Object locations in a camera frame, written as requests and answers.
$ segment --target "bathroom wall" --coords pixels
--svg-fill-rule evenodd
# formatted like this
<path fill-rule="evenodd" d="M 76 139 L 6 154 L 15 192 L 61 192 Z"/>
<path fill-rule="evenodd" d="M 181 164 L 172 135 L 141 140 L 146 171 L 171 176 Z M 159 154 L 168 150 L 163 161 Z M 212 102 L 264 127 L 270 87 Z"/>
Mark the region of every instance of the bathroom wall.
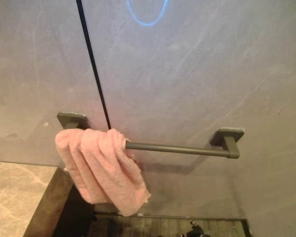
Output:
<path fill-rule="evenodd" d="M 107 129 L 75 1 L 0 1 L 0 161 L 59 165 L 59 111 Z"/>
<path fill-rule="evenodd" d="M 83 4 L 113 127 L 199 147 L 246 130 L 238 160 L 137 152 L 152 193 L 141 212 L 296 236 L 296 0 Z"/>
<path fill-rule="evenodd" d="M 246 130 L 238 160 L 137 151 L 152 193 L 140 212 L 296 236 L 296 0 L 83 5 L 114 128 L 198 147 Z M 0 160 L 59 165 L 59 111 L 107 129 L 75 1 L 0 1 Z"/>

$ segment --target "towel bar mounting bracket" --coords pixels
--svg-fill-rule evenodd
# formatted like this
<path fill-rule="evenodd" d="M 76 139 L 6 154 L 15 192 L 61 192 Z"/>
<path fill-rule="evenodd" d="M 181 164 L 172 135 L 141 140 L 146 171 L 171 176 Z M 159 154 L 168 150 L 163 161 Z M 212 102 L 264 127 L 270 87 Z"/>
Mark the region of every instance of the towel bar mounting bracket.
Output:
<path fill-rule="evenodd" d="M 64 129 L 80 128 L 86 130 L 90 128 L 88 118 L 82 114 L 59 112 L 57 119 Z"/>
<path fill-rule="evenodd" d="M 228 158 L 239 158 L 240 152 L 236 142 L 244 135 L 244 130 L 237 128 L 221 128 L 213 136 L 210 144 L 229 151 Z"/>

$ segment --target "gray towel bar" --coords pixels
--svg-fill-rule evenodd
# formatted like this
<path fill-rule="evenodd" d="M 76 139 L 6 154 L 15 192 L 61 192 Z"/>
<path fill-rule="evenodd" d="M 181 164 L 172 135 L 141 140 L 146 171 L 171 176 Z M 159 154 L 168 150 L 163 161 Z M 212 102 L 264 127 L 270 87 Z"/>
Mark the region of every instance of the gray towel bar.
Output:
<path fill-rule="evenodd" d="M 58 113 L 57 118 L 64 129 L 89 128 L 88 119 L 85 115 L 74 113 Z M 170 145 L 158 145 L 149 143 L 137 143 L 126 141 L 126 149 L 146 150 L 156 152 L 172 152 L 227 158 L 239 158 L 240 152 L 236 142 L 243 136 L 244 131 L 236 128 L 219 129 L 211 140 L 212 146 L 220 146 L 222 150 L 201 149 L 194 147 L 181 147 Z"/>

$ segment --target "towel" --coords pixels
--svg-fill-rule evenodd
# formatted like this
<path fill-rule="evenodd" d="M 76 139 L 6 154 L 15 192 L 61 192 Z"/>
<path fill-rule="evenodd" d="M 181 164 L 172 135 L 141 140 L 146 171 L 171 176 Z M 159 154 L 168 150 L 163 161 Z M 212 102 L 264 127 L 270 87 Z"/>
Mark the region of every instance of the towel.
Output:
<path fill-rule="evenodd" d="M 117 130 L 65 129 L 55 143 L 88 203 L 113 203 L 120 214 L 130 216 L 150 197 L 141 170 L 125 149 L 126 138 Z"/>

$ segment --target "black grout line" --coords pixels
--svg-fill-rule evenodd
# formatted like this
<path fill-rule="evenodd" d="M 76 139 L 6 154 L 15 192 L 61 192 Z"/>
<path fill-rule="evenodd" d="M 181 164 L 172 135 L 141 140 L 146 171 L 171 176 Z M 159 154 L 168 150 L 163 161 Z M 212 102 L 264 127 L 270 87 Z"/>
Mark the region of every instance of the black grout line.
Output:
<path fill-rule="evenodd" d="M 122 217 L 122 215 L 117 214 L 115 212 L 101 212 L 101 211 L 94 211 L 93 212 L 94 215 L 104 215 L 104 216 L 120 216 Z M 166 218 L 166 219 L 186 219 L 186 220 L 206 220 L 206 221 L 244 221 L 247 222 L 247 219 L 245 218 L 206 218 L 206 217 L 197 217 L 197 216 L 188 216 L 188 217 L 184 217 L 184 216 L 164 216 L 164 215 L 150 215 L 150 214 L 146 214 L 146 215 L 132 215 L 129 217 L 139 217 L 139 218 Z"/>
<path fill-rule="evenodd" d="M 242 228 L 243 228 L 243 231 L 245 233 L 245 236 L 246 237 L 252 237 L 248 220 L 242 220 L 241 224 L 242 224 Z"/>
<path fill-rule="evenodd" d="M 98 86 L 98 90 L 99 90 L 99 94 L 100 94 L 100 98 L 101 98 L 105 118 L 107 120 L 109 129 L 111 129 L 111 123 L 110 123 L 107 107 L 106 107 L 105 101 L 104 101 L 104 96 L 103 96 L 103 92 L 102 92 L 102 88 L 101 88 L 101 84 L 100 84 L 100 79 L 99 79 L 97 67 L 95 65 L 95 60 L 94 60 L 93 50 L 92 50 L 92 46 L 91 46 L 91 42 L 90 42 L 90 38 L 89 38 L 88 28 L 87 28 L 87 24 L 85 22 L 82 2 L 81 2 L 81 0 L 76 0 L 76 3 L 77 3 L 78 11 L 79 11 L 79 17 L 80 17 L 81 26 L 82 26 L 82 29 L 83 29 L 85 42 L 87 44 L 87 48 L 88 48 L 88 52 L 89 52 L 89 57 L 90 57 L 90 61 L 91 61 L 95 81 L 96 81 L 97 86 Z"/>

